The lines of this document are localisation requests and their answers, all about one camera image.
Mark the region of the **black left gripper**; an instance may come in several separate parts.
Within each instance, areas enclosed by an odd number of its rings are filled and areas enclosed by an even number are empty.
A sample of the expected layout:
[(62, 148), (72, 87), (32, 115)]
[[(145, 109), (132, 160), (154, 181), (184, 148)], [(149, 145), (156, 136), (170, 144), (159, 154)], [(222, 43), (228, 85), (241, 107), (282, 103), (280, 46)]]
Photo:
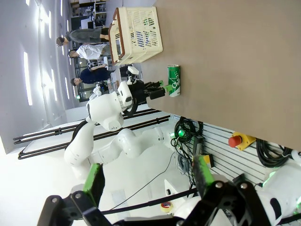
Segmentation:
[(130, 85), (130, 91), (135, 103), (141, 105), (146, 103), (147, 97), (151, 100), (157, 99), (164, 97), (166, 92), (172, 90), (172, 85), (162, 86), (163, 81), (144, 83), (142, 80), (135, 80), (135, 82)]

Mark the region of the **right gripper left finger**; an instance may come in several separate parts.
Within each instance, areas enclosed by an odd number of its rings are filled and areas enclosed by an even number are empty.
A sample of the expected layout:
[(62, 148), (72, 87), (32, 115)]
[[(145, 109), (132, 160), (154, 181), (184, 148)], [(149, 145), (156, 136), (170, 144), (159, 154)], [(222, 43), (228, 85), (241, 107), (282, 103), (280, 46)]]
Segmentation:
[(37, 225), (71, 226), (74, 221), (84, 220), (88, 226), (109, 226), (111, 223), (98, 209), (104, 186), (103, 165), (94, 163), (82, 190), (64, 199), (51, 195), (45, 200)]

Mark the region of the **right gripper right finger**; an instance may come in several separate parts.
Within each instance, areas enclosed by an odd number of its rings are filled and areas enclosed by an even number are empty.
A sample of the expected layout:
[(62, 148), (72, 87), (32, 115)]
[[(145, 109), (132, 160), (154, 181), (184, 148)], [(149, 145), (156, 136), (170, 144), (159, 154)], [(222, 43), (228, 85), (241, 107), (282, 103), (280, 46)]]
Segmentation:
[(182, 226), (209, 226), (219, 210), (229, 211), (238, 226), (270, 225), (252, 183), (215, 180), (200, 155), (193, 157), (192, 171), (201, 200), (183, 220)]

